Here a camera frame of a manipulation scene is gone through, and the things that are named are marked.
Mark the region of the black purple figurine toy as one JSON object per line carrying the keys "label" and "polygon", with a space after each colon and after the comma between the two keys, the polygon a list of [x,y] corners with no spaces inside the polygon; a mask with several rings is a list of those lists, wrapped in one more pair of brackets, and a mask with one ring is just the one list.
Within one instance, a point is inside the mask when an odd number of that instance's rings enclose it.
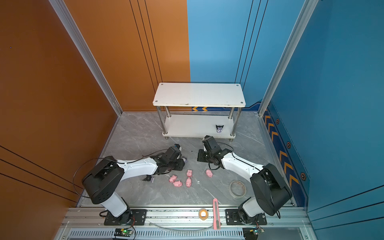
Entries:
{"label": "black purple figurine toy", "polygon": [[217,133],[222,133],[223,132],[224,125],[216,125],[216,132]]}

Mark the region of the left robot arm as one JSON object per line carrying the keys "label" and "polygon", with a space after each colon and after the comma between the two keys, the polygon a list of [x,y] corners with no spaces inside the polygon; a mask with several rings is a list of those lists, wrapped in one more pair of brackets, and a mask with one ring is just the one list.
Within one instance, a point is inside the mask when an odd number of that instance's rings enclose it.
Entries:
{"label": "left robot arm", "polygon": [[185,166],[179,144],[165,152],[139,160],[116,160],[103,158],[83,179],[82,184],[95,205],[102,205],[115,218],[130,219],[131,210],[125,200],[116,193],[120,182],[138,176],[163,175],[181,171]]}

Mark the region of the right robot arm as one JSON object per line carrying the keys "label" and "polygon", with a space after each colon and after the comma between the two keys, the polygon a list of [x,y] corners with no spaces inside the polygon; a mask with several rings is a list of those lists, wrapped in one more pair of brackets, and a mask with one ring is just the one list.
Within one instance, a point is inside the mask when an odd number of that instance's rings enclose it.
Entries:
{"label": "right robot arm", "polygon": [[274,165],[263,166],[243,159],[232,150],[222,149],[212,136],[205,136],[202,142],[204,148],[199,150],[199,162],[232,171],[251,183],[254,196],[238,207],[238,216],[243,224],[252,224],[260,214],[281,216],[280,208],[293,194]]}

